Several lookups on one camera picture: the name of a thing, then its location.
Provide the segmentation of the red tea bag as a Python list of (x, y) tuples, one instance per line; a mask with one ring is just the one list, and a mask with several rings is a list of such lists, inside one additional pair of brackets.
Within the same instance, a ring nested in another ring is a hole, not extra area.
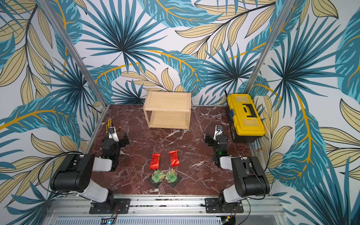
[(152, 154), (151, 163), (150, 163), (150, 169), (151, 170), (158, 170), (159, 169), (160, 158), (161, 158), (161, 154), (158, 154), (158, 153)]
[(175, 150), (175, 151), (170, 151), (169, 152), (170, 154), (170, 164), (171, 164), (171, 167), (177, 167), (180, 165), (180, 161), (179, 161), (179, 158), (178, 158), (178, 151)]

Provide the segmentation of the green tea bag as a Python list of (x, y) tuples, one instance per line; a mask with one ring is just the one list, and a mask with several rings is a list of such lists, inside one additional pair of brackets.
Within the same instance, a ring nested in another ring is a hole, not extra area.
[(174, 169), (171, 169), (166, 173), (165, 179), (172, 188), (174, 188), (182, 180)]
[(154, 187), (154, 188), (158, 188), (159, 185), (161, 184), (161, 182), (163, 181), (163, 179), (166, 177), (166, 175), (160, 171), (160, 170), (155, 170), (150, 177), (148, 178), (148, 182)]

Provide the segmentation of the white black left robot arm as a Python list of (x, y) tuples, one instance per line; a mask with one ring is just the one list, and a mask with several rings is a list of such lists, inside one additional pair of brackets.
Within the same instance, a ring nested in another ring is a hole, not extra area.
[(114, 172), (119, 164), (120, 150), (129, 144), (127, 133), (116, 140), (102, 142), (100, 157), (94, 154), (69, 154), (51, 178), (50, 188), (64, 194), (76, 193), (90, 200), (90, 214), (128, 214), (130, 200), (115, 199), (112, 190), (102, 187), (92, 179), (93, 172)]

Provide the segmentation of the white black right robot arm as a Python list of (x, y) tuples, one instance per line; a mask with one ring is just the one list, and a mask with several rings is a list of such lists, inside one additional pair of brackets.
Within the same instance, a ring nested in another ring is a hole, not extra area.
[(265, 197), (270, 185), (257, 157), (233, 157), (227, 153), (228, 138), (225, 135), (206, 136), (205, 141), (214, 150), (213, 163), (232, 172), (234, 184), (219, 192), (217, 198), (206, 198), (207, 213), (242, 212), (242, 201), (249, 197)]

